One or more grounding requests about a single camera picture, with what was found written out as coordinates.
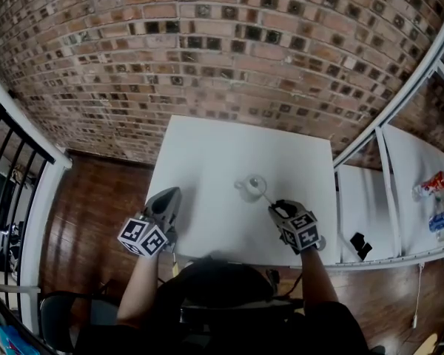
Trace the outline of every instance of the dark clothing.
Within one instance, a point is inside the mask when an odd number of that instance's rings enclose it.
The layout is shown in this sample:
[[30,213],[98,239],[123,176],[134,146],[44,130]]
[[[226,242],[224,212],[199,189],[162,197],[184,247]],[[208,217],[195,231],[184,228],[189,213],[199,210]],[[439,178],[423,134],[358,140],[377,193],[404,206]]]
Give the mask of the dark clothing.
[[[256,317],[240,316],[240,310],[233,315],[229,311],[215,322],[211,314],[273,299],[270,284],[253,268],[214,260],[199,261],[158,289],[152,314],[140,330],[123,325],[84,328],[74,354],[153,354],[184,349],[215,353],[250,351],[251,354],[255,354],[254,351],[369,352],[357,321],[347,307],[338,302],[319,305],[307,316],[293,309],[280,313],[266,308]],[[206,324],[181,323],[182,305],[205,307]]]

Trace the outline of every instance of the person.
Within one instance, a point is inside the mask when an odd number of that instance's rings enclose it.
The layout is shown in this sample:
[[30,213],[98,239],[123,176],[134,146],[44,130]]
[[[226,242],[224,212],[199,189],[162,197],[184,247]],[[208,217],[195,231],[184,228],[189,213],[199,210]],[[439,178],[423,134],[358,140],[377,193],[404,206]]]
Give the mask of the person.
[[[140,257],[121,299],[118,324],[82,329],[75,354],[185,349],[370,354],[357,321],[339,303],[317,249],[307,248],[300,256],[305,315],[269,307],[283,300],[276,300],[271,285],[249,266],[208,257],[158,288],[158,256]],[[240,308],[257,302],[264,308]],[[184,309],[194,305],[199,308]],[[183,317],[185,311],[196,315]]]

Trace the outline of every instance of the black railing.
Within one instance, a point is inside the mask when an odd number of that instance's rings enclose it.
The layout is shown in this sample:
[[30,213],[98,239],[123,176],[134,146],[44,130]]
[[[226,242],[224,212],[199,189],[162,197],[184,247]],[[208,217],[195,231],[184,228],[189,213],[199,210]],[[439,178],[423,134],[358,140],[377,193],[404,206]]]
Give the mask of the black railing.
[[[34,181],[33,184],[33,189],[31,191],[31,196],[30,196],[30,201],[28,202],[27,205],[27,210],[26,210],[26,214],[24,216],[24,220],[23,220],[23,225],[20,227],[18,226],[18,233],[19,233],[19,250],[18,250],[18,258],[16,261],[16,285],[20,285],[21,282],[21,257],[23,255],[23,247],[24,247],[24,236],[26,234],[27,231],[27,225],[28,225],[28,220],[30,218],[30,211],[31,211],[31,206],[33,204],[33,200],[36,194],[36,189],[37,186],[39,184],[41,175],[44,171],[44,168],[46,166],[47,163],[51,163],[54,164],[55,163],[55,159],[48,154],[41,146],[39,146],[7,113],[7,111],[5,110],[5,108],[1,105],[0,106],[0,123],[3,122],[8,126],[8,132],[7,135],[5,136],[5,139],[3,141],[3,143],[1,144],[0,147],[0,160],[3,157],[3,154],[5,152],[5,149],[7,148],[7,145],[9,143],[9,140],[12,136],[12,134],[15,134],[16,136],[18,136],[21,139],[20,144],[18,145],[17,150],[15,151],[15,154],[13,156],[13,159],[11,161],[10,164],[10,168],[7,172],[7,177],[6,180],[3,182],[3,186],[1,188],[1,192],[0,192],[0,231],[5,235],[5,243],[2,243],[2,250],[3,250],[3,255],[4,255],[4,283],[7,285],[8,284],[8,274],[9,274],[9,253],[10,253],[10,239],[13,233],[13,228],[15,227],[14,225],[14,220],[16,218],[16,212],[17,209],[19,207],[19,201],[20,201],[20,197],[21,197],[21,193],[23,191],[23,188],[25,187],[25,185],[27,184],[27,179],[28,179],[28,175],[30,173],[30,169],[32,167],[33,161],[35,160],[36,155],[39,155],[43,161],[41,162],[41,166],[38,172],[38,175]],[[24,148],[24,146],[27,145],[28,147],[31,148],[32,152],[31,155],[29,156],[28,160],[27,160],[27,164],[25,166],[25,170],[23,175],[21,176],[21,180],[19,181],[19,188],[18,191],[16,191],[16,193],[14,192],[14,184],[17,183],[17,180],[13,180],[12,176],[13,176],[13,170],[15,169],[19,158],[20,158],[20,154],[22,152],[22,149]],[[7,196],[10,195],[10,191],[12,191],[13,193],[12,198],[6,198]],[[12,215],[11,215],[11,219],[10,219],[10,224],[7,225],[7,221],[8,221],[8,214],[10,213],[10,208],[13,205],[13,210]],[[17,300],[18,300],[18,318],[21,321],[21,301],[20,301],[20,296],[18,294],[17,296]],[[5,305],[9,308],[10,307],[10,302],[9,302],[9,296],[8,293],[5,292]]]

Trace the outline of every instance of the brick wall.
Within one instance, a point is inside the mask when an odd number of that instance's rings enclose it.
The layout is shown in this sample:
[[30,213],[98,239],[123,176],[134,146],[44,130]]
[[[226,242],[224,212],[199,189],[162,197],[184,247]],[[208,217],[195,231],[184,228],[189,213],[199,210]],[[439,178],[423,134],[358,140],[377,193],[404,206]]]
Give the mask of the brick wall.
[[154,163],[179,114],[326,138],[338,155],[443,19],[444,0],[0,0],[0,76],[71,149]]

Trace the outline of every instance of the chair backrest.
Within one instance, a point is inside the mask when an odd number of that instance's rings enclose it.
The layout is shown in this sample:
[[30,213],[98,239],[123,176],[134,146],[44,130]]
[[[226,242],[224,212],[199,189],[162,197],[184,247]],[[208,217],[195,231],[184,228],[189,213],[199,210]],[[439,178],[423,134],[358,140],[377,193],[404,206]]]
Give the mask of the chair backrest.
[[70,336],[71,308],[76,299],[91,301],[91,325],[115,325],[118,306],[100,295],[77,294],[58,291],[48,294],[41,301],[41,332],[44,341],[52,348],[63,352],[73,352]]

